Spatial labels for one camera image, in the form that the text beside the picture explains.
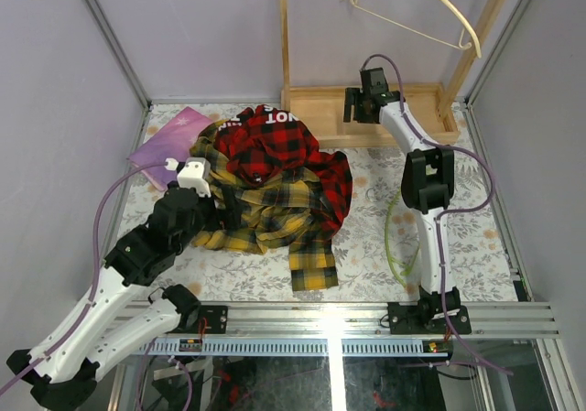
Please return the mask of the red black plaid shirt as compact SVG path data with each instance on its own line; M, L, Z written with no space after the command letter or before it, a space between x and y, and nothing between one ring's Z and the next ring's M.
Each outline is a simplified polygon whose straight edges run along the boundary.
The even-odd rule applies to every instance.
M260 187L289 171L313 173L320 183L321 230L331 238L341 229L353 196L347 156L322 151L293 113L264 104L248 107L218 127L213 146L227 157L227 170L252 186Z

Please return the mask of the yellow plaid shirt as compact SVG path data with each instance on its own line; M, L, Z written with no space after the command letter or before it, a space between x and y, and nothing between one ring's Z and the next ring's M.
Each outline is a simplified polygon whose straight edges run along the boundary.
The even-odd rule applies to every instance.
M204 229L191 243L209 250L265 254L287 247L294 291L321 290L339 285L332 237L325 236L318 219L318 178L309 171L279 174L260 187L246 184L227 170L227 157L213 146L218 127L200 132L190 154L211 164L208 182L218 209L224 209L222 186L233 189L241 205L241 225L226 230Z

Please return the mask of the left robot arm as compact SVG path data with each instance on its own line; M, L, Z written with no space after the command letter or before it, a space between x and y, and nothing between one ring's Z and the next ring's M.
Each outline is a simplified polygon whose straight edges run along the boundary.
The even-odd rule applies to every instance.
M181 284L125 324L109 327L128 302L174 265L196 234L221 228L222 214L205 186L171 184L146 222L122 236L99 265L91 287L50 335L7 359L48 410L75 410L124 358L166 333L222 334L228 308L204 307Z

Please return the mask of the cream clothes hanger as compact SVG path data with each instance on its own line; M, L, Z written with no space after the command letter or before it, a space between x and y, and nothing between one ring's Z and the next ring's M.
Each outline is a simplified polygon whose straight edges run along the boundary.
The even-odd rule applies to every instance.
M443 47L483 55L479 34L451 0L342 0L355 11Z

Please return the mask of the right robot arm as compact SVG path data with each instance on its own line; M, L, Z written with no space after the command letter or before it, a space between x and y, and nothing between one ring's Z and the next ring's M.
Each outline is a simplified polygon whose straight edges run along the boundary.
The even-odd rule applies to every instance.
M455 156L433 140L410 112L403 91L391 91L382 68L362 68L361 86L345 90L343 121L381 125L406 156L401 197L414 212L421 271L415 306L389 307L399 333L470 334L468 310L450 269L447 223L441 215L454 195Z

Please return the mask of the green clothes hanger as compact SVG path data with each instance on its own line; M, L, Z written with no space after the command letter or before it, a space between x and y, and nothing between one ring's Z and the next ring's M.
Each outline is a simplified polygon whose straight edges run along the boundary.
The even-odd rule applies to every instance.
M395 281L412 295L419 283L420 242L415 213L396 192L384 223L385 255Z

